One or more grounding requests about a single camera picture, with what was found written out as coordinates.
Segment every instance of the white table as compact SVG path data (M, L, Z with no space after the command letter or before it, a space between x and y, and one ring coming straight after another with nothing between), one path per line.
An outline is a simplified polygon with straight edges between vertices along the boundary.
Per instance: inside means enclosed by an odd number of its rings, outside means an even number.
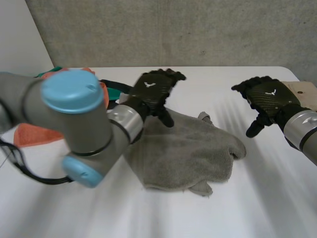
M157 67L92 68L99 79L133 85ZM239 137L247 157L235 161L227 183L213 195L144 190L123 158L95 189L76 183L41 185L9 162L0 169L2 238L315 238L317 167L288 146L276 125L254 139L245 131L256 117L231 86L253 76L297 81L283 67L173 67L187 76L167 106L180 113L210 114ZM4 137L12 141L12 131ZM24 149L39 175L60 177L63 141Z

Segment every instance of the robotic arm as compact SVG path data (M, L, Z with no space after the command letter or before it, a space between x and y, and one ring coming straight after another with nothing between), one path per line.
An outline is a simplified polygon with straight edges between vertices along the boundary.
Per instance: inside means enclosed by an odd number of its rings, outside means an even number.
M278 124L287 142L317 165L317 113L302 108L296 96L279 80L255 77L232 87L259 112L246 136L256 136L264 126Z
M64 71L44 81L0 73L0 132L22 122L60 131L71 150L62 162L64 171L95 187L140 135L147 116L173 126L165 100L185 79L171 69L144 73L128 100L107 114L99 81L89 72Z

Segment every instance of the carbon fiber hand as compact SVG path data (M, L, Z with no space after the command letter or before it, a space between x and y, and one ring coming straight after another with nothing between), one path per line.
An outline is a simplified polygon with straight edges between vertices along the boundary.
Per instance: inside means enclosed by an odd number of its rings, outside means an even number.
M144 73L131 89L125 104L136 109L143 117L149 115L158 117L165 126L172 127L173 119L164 105L176 83L185 79L183 74L170 68L166 71L159 69ZM147 109L142 110L142 105L146 105Z
M252 122L246 136L256 136L264 126L276 123L276 116L287 105L300 106L296 96L279 80L269 76L254 77L231 88L241 93L248 100L252 109L259 112L257 119Z

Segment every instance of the orange cloth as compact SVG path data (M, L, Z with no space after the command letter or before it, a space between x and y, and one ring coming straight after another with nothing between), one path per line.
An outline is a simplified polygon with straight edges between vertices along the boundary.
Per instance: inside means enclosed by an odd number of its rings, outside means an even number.
M68 70L69 70L68 68L63 68L57 72L47 72L43 74L41 78L47 79L53 74L56 74L62 71L68 71ZM89 68L83 68L82 70L95 74L95 72L91 71ZM104 83L100 83L100 86L102 87L104 91L104 101L107 107L109 103L107 87ZM53 141L61 140L63 138L64 136L58 131L30 125L27 123L22 123L18 126L18 128L14 132L13 143L18 147L27 147L27 146L43 145Z

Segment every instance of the gray cloth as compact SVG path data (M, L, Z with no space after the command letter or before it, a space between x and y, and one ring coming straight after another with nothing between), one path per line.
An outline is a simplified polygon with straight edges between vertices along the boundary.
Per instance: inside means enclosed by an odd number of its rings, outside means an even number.
M230 178L233 160L246 155L243 143L215 127L206 113L192 118L168 111L174 127L147 118L143 136L128 148L126 160L146 188L211 195L207 181Z

